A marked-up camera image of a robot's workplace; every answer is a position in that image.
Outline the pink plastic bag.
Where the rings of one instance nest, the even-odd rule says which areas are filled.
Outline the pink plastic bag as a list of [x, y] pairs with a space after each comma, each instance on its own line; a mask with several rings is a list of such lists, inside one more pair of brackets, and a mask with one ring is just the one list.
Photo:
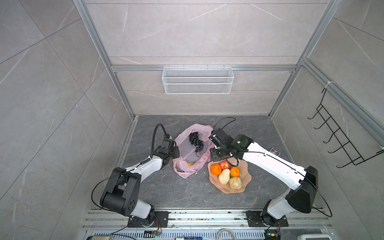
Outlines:
[[[180, 157], [173, 159], [173, 168], [180, 177], [188, 178], [210, 161], [210, 149], [214, 147], [214, 144], [209, 140], [212, 131], [213, 127], [209, 125], [193, 124], [178, 135], [176, 144], [179, 148]], [[196, 156], [195, 147], [189, 141], [189, 135], [193, 132], [198, 132], [200, 139], [204, 142], [203, 154], [199, 157]]]

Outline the red fake strawberry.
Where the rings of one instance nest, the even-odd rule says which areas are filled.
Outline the red fake strawberry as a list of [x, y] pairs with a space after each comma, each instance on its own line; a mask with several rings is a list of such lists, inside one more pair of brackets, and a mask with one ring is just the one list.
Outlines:
[[219, 166], [221, 167], [221, 170], [224, 171], [226, 169], [230, 170], [231, 169], [231, 164], [228, 161], [222, 161], [219, 163]]

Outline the orange fake fruit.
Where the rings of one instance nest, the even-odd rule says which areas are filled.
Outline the orange fake fruit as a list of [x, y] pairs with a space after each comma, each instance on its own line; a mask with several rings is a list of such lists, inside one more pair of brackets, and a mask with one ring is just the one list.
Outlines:
[[215, 176], [219, 176], [222, 173], [221, 166], [219, 164], [213, 164], [210, 167], [210, 173]]
[[241, 171], [238, 167], [232, 167], [230, 169], [230, 176], [232, 177], [239, 177], [241, 174]]

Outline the dark fake grape bunch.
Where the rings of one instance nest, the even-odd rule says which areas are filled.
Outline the dark fake grape bunch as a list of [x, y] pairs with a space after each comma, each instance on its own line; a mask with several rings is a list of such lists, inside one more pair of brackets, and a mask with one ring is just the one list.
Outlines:
[[195, 147], [196, 156], [199, 157], [203, 154], [204, 142], [200, 139], [198, 132], [190, 133], [189, 141]]

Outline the beige fake fruit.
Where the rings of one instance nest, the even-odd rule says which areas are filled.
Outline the beige fake fruit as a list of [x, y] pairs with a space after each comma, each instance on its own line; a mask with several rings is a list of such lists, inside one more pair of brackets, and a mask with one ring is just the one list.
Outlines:
[[229, 183], [231, 178], [230, 169], [224, 169], [222, 170], [221, 174], [218, 177], [218, 181], [222, 185], [226, 185]]
[[239, 190], [242, 188], [242, 180], [239, 177], [232, 177], [229, 180], [229, 185], [231, 189]]

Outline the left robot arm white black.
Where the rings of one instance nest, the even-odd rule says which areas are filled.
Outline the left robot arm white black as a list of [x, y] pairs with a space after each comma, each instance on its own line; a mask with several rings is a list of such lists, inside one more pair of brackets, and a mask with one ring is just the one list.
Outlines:
[[156, 221], [155, 208], [139, 199], [141, 182], [179, 156], [176, 141], [162, 124], [157, 124], [150, 155], [131, 167], [115, 168], [110, 177], [96, 185], [106, 184], [98, 203], [94, 200], [94, 192], [91, 193], [92, 203], [102, 210], [136, 219], [144, 227], [151, 226]]

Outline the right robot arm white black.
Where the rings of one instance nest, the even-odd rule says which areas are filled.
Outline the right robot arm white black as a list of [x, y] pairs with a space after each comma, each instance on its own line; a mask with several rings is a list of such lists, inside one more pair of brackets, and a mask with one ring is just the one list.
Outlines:
[[288, 186], [279, 197], [269, 200], [261, 213], [262, 222], [273, 226], [294, 211], [309, 214], [314, 209], [314, 201], [318, 189], [318, 170], [314, 167], [301, 167], [292, 164], [264, 149], [245, 135], [232, 138], [222, 129], [211, 132], [210, 141], [214, 148], [210, 149], [213, 161], [235, 158], [254, 164], [275, 176]]

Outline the small printed card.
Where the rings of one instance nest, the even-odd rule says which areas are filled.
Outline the small printed card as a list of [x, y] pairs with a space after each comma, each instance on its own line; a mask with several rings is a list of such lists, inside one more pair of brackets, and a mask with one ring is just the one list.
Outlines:
[[274, 154], [274, 155], [276, 155], [276, 156], [279, 156], [279, 155], [281, 154], [280, 152], [276, 151], [276, 150], [273, 149], [273, 148], [270, 149], [270, 153], [272, 153], [272, 154]]

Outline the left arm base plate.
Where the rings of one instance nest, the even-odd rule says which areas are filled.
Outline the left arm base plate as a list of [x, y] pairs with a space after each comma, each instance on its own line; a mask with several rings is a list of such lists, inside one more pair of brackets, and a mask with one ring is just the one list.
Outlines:
[[170, 212], [167, 211], [154, 211], [151, 212], [146, 219], [141, 219], [134, 217], [132, 220], [129, 220], [129, 228], [166, 228], [168, 226]]

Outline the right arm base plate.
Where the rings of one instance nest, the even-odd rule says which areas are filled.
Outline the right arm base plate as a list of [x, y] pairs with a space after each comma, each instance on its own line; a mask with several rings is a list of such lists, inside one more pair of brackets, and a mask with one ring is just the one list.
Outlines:
[[249, 227], [288, 227], [286, 216], [276, 220], [265, 211], [246, 211]]

